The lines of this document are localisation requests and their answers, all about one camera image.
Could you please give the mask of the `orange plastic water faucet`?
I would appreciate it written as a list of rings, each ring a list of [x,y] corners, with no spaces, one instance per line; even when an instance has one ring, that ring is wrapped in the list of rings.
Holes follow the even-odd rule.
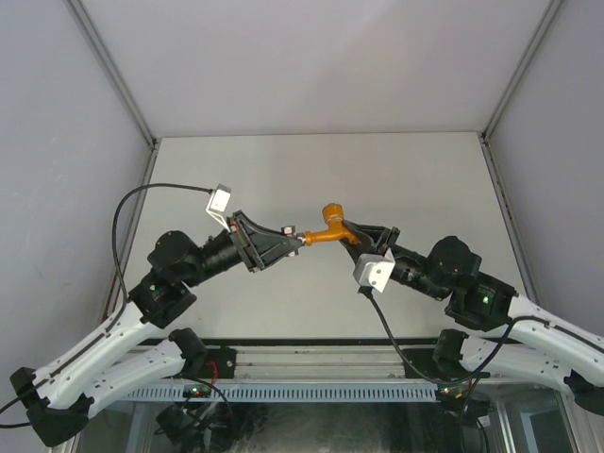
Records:
[[[322,209],[322,216],[326,228],[322,231],[306,231],[304,233],[306,246],[339,241],[347,241],[352,244],[358,242],[355,235],[344,225],[344,209],[340,204],[327,204]]]

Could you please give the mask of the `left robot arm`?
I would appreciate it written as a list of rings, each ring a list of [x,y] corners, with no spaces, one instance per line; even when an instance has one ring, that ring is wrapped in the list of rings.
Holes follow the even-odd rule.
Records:
[[[243,263],[262,271],[310,240],[259,226],[240,211],[227,227],[199,246],[179,230],[164,233],[149,254],[150,272],[126,302],[67,353],[38,369],[22,367],[10,377],[28,424],[44,445],[60,445],[122,396],[160,378],[194,378],[207,365],[207,348],[190,328],[176,329],[135,359],[132,347],[169,327],[196,300],[192,289]]]

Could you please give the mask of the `metal tee pipe fitting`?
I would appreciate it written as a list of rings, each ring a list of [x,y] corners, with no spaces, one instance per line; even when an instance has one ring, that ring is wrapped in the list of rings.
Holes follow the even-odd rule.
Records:
[[[306,235],[304,232],[297,232],[295,226],[283,226],[281,232],[285,235],[291,243],[291,250],[288,252],[287,257],[293,258],[299,254],[299,249],[306,245]]]

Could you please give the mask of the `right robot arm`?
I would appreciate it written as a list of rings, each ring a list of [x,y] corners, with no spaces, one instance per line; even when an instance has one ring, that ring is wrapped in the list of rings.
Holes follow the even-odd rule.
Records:
[[[481,258],[455,236],[427,256],[397,244],[385,226],[344,222],[341,240],[355,263],[360,291],[371,297],[390,282],[446,303],[460,325],[441,332],[435,369],[448,383],[483,373],[532,380],[603,412],[603,338],[543,309],[512,285],[480,271]]]

